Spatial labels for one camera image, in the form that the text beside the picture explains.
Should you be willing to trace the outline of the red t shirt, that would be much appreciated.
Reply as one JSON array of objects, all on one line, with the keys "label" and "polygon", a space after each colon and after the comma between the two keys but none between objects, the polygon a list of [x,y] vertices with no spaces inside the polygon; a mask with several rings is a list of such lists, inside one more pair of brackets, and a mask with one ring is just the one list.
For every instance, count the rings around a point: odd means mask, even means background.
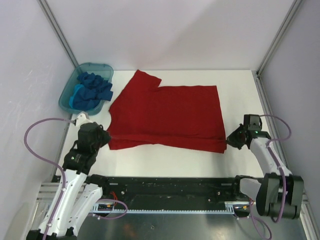
[{"label": "red t shirt", "polygon": [[146,72],[134,73],[109,108],[109,148],[160,144],[223,154],[227,144],[217,86],[161,82]]}]

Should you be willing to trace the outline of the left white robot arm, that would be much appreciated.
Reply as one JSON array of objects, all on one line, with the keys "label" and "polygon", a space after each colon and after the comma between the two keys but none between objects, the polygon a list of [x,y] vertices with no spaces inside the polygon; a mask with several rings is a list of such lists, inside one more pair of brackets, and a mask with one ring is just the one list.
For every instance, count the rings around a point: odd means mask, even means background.
[{"label": "left white robot arm", "polygon": [[77,140],[64,157],[61,179],[52,204],[37,230],[30,230],[28,240],[75,240],[93,205],[110,196],[111,188],[102,176],[86,183],[100,148],[111,139],[102,125],[83,123]]}]

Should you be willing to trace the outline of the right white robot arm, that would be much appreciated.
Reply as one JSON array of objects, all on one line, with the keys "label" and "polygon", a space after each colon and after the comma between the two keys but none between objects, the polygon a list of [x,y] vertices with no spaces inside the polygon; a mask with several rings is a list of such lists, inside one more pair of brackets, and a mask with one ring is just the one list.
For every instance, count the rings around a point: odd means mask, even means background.
[{"label": "right white robot arm", "polygon": [[226,139],[226,143],[237,149],[243,146],[252,152],[263,173],[263,179],[238,175],[230,188],[231,196],[242,201],[245,197],[255,201],[260,216],[270,217],[274,222],[281,219],[297,219],[300,216],[304,180],[293,173],[276,153],[271,138],[263,130],[260,115],[246,114],[243,123]]}]

